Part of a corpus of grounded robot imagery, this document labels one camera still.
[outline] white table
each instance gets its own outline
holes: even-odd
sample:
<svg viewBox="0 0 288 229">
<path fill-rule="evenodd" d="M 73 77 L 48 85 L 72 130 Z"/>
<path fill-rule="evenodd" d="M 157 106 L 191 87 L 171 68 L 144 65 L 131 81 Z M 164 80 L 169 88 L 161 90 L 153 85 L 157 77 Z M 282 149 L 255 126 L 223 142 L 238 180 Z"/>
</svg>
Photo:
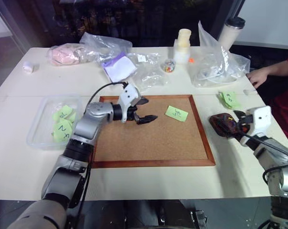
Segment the white table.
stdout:
<svg viewBox="0 0 288 229">
<path fill-rule="evenodd" d="M 30 49 L 22 61 L 30 57 L 31 60 L 39 59 L 42 62 L 45 53 L 46 49 Z M 19 63 L 0 88 L 0 199 L 38 200 L 44 181 L 58 155 L 62 153 L 60 150 L 33 149 L 25 142 L 43 95 L 80 93 L 83 104 L 86 104 L 89 99 L 87 95 L 108 81 L 90 64 L 74 66 L 75 69 L 63 67 L 66 70 L 60 70 L 60 67 L 52 67 L 45 62 L 32 75 L 23 74 L 20 67 Z M 52 71 L 62 71 L 65 74 L 55 77 Z M 170 83 L 161 92 L 152 88 L 146 94 L 194 94 L 216 166 L 93 169 L 87 200 L 269 196 L 268 188 L 261 177 L 263 169 L 253 152 L 234 139 L 228 141 L 219 137 L 208 123 L 209 116 L 222 112 L 231 113 L 235 117 L 232 110 L 224 108 L 215 96 L 218 90 L 224 89 L 208 89 L 207 93 L 192 85 L 181 88 L 182 82 L 187 82 L 188 75 L 181 74 L 177 77 L 179 80 L 174 75 L 171 79 L 179 82 L 178 85 Z M 56 89 L 57 82 L 61 82 L 62 87 Z M 225 90 L 236 89 L 237 92 L 247 87 L 251 89 L 251 85 L 241 85 L 241 82 L 236 82 Z M 103 94 L 119 94 L 119 91 L 108 90 Z M 237 99 L 242 104 L 240 110 L 264 105 L 257 94 L 240 93 Z M 288 147 L 288 140 L 274 119 L 268 135 Z"/>
</svg>

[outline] robotic arm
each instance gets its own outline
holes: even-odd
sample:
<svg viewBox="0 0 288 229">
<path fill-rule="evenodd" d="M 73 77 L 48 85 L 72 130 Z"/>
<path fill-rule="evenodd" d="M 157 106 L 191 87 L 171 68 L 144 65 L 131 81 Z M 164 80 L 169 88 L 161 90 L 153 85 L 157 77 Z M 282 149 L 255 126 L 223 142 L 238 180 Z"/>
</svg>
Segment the robotic arm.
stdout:
<svg viewBox="0 0 288 229">
<path fill-rule="evenodd" d="M 147 103 L 139 91 L 130 84 L 125 84 L 118 104 L 90 103 L 84 116 L 76 124 L 74 134 L 66 149 L 60 155 L 48 176 L 43 189 L 42 199 L 31 204 L 8 228 L 9 229 L 62 229 L 66 223 L 66 210 L 78 205 L 82 196 L 84 173 L 91 162 L 96 140 L 102 127 L 115 120 L 125 123 L 136 121 L 137 124 L 149 123 L 155 115 L 139 117 L 137 105 Z"/>
<path fill-rule="evenodd" d="M 268 228 L 288 229 L 288 148 L 266 137 L 266 130 L 271 124 L 271 109 L 264 106 L 246 113 L 234 112 L 238 122 L 228 113 L 213 115 L 209 121 L 218 135 L 233 137 L 254 151 L 254 156 L 265 170 L 263 179 L 271 195 L 272 214 L 267 222 Z"/>
</svg>

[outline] black cup lid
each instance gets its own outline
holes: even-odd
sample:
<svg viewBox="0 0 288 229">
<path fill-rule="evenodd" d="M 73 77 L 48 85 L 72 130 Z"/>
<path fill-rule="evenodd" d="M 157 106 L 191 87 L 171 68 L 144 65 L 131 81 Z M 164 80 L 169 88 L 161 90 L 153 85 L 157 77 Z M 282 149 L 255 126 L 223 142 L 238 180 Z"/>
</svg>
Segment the black cup lid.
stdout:
<svg viewBox="0 0 288 229">
<path fill-rule="evenodd" d="M 245 20 L 239 17 L 229 18 L 228 20 L 226 20 L 226 24 L 242 29 L 245 26 Z"/>
</svg>

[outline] plastic bag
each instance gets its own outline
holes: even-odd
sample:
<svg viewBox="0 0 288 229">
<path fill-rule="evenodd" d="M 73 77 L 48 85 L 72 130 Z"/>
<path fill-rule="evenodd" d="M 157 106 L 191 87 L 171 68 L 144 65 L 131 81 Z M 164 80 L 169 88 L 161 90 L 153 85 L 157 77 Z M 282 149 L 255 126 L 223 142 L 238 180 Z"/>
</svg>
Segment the plastic bag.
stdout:
<svg viewBox="0 0 288 229">
<path fill-rule="evenodd" d="M 250 60 L 232 55 L 198 23 L 200 48 L 195 63 L 189 64 L 192 84 L 212 87 L 235 82 L 249 71 Z"/>
<path fill-rule="evenodd" d="M 131 75 L 131 79 L 141 92 L 153 86 L 167 84 L 168 77 L 160 68 L 160 55 L 158 53 L 128 53 L 127 57 L 137 67 Z"/>
<path fill-rule="evenodd" d="M 98 62 L 105 62 L 117 57 L 121 52 L 128 53 L 132 48 L 132 42 L 115 37 L 97 36 L 87 32 L 83 34 L 79 43 L 90 47 L 98 56 Z"/>
<path fill-rule="evenodd" d="M 66 43 L 53 46 L 47 52 L 47 59 L 56 66 L 92 62 L 97 57 L 97 53 L 83 44 Z"/>
</svg>

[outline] person's arm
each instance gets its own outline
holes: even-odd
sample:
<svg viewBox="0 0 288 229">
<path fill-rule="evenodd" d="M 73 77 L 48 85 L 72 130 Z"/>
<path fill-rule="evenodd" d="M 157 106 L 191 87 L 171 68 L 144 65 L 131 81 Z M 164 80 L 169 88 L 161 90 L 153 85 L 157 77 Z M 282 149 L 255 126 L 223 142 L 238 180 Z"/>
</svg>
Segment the person's arm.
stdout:
<svg viewBox="0 0 288 229">
<path fill-rule="evenodd" d="M 263 84 L 268 75 L 288 76 L 288 61 L 273 64 L 247 74 L 248 79 L 255 88 Z"/>
</svg>

